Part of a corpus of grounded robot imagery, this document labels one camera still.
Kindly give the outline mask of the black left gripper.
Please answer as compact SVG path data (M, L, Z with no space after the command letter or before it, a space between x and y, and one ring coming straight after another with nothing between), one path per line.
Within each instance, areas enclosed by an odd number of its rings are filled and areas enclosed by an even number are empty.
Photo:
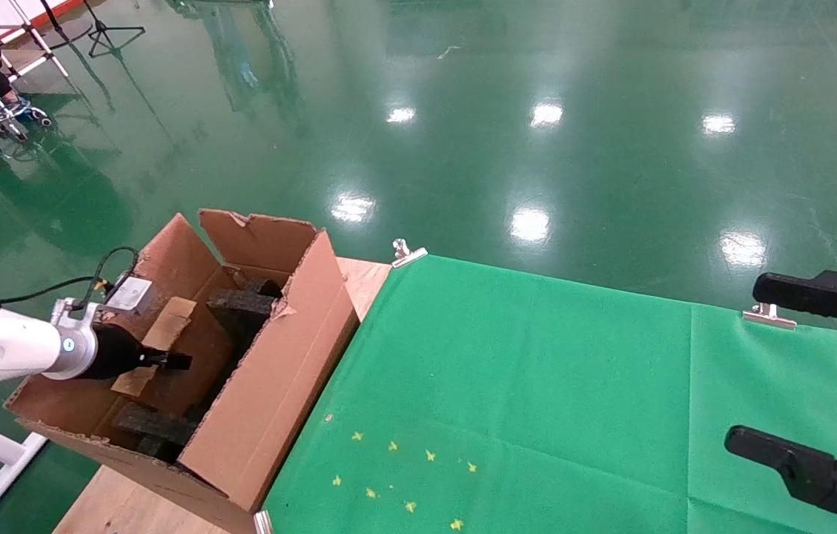
M146 351L125 328L116 324L93 324L96 352L82 379L107 380L140 367L181 369L191 367L192 357L181 352Z

